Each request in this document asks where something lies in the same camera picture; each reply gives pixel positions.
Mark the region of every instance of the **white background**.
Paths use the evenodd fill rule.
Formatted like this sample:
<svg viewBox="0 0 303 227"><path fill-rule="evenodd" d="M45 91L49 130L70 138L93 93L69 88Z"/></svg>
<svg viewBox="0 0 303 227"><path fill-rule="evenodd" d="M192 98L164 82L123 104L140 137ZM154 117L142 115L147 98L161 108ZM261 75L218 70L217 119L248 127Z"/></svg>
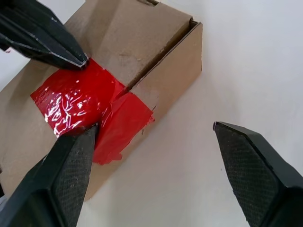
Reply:
<svg viewBox="0 0 303 227"><path fill-rule="evenodd" d="M260 132L303 174L302 1L163 2L203 22L203 73L84 204L78 227L248 227L214 121Z"/></svg>

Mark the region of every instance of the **cardboard box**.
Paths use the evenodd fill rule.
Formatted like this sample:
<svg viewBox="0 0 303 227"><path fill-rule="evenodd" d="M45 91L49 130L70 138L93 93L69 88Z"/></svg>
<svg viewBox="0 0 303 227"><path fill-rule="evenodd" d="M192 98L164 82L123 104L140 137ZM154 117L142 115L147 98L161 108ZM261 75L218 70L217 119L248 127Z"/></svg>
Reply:
<svg viewBox="0 0 303 227"><path fill-rule="evenodd" d="M202 24L151 0L87 0L66 26L83 50L152 109L155 118L122 151L121 161L92 165L87 200L200 74ZM30 98L56 70L30 61L0 92L0 182L8 196L56 141Z"/></svg>

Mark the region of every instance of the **red tape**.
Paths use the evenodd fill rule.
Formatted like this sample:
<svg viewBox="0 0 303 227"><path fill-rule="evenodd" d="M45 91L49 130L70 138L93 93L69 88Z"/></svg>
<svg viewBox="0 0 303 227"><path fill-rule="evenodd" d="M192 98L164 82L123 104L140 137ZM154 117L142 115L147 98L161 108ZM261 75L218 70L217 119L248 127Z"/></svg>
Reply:
<svg viewBox="0 0 303 227"><path fill-rule="evenodd" d="M59 137L100 124L93 161L121 160L121 151L153 120L152 111L92 59L84 71L58 70L31 94Z"/></svg>

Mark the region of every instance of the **white surface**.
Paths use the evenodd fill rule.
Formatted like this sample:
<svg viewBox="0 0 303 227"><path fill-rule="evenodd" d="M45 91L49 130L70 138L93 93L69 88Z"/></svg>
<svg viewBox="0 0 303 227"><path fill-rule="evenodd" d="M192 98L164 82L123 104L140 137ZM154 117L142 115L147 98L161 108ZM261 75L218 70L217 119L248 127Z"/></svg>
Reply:
<svg viewBox="0 0 303 227"><path fill-rule="evenodd" d="M262 133L303 174L302 1L169 4L204 24L203 74L84 204L79 227L248 227L214 121Z"/></svg>
<svg viewBox="0 0 303 227"><path fill-rule="evenodd" d="M85 0L40 0L65 23ZM0 91L20 72L29 59L9 48L9 53L0 49Z"/></svg>

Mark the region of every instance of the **cardboard seam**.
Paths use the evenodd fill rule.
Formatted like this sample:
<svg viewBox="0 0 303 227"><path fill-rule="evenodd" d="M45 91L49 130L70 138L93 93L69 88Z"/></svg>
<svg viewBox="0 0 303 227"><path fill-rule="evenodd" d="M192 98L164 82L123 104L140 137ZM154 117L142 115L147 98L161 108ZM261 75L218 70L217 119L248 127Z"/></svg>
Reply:
<svg viewBox="0 0 303 227"><path fill-rule="evenodd" d="M152 72L174 49L176 49L180 45L181 42L183 42L184 39L186 39L201 24L202 24L201 22L197 22L197 24L184 37L182 37L182 39L176 45L174 45L173 48L171 48L161 58L161 60L159 60L143 77L141 77L140 80L131 87L131 89L135 88L145 77L147 77L150 74L150 72Z"/></svg>
<svg viewBox="0 0 303 227"><path fill-rule="evenodd" d="M142 70L141 73L138 74L138 76L136 76L132 82L130 82L130 84L125 87L126 91L128 92L130 91L133 87L136 86L136 84L138 84L142 78L144 78L152 69L155 68L155 66L157 66L159 64L159 62L161 62L165 56L167 56L167 54L169 52L171 52L172 50L175 49L175 47L185 38L187 37L190 33L191 30L193 30L194 28L190 29L190 21L192 20L192 18L189 20L187 27L184 31L182 31L182 28L178 31L180 32L180 38L177 37L172 37L167 43L166 45L163 47L162 51L154 57L154 59L147 65L147 67L145 69Z"/></svg>

